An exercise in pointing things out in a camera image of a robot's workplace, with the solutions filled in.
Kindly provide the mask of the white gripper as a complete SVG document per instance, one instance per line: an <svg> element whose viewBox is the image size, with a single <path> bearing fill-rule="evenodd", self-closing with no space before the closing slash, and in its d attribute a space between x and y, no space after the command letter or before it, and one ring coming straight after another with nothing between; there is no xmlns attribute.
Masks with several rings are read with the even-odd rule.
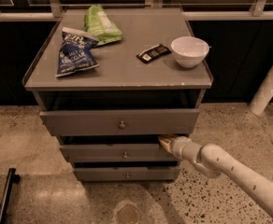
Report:
<svg viewBox="0 0 273 224"><path fill-rule="evenodd" d="M195 143L186 136L176 136L174 134L163 134L158 136L158 140L163 148L180 159L190 163L196 163L201 145Z"/></svg>

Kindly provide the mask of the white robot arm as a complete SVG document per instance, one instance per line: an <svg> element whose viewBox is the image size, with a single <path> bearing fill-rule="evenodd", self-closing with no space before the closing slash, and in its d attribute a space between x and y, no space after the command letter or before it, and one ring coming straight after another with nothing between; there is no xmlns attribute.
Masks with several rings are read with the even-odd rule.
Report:
<svg viewBox="0 0 273 224"><path fill-rule="evenodd" d="M180 160L188 161L210 178L227 175L273 218L273 182L259 175L214 144L199 145L186 136L159 135L164 149Z"/></svg>

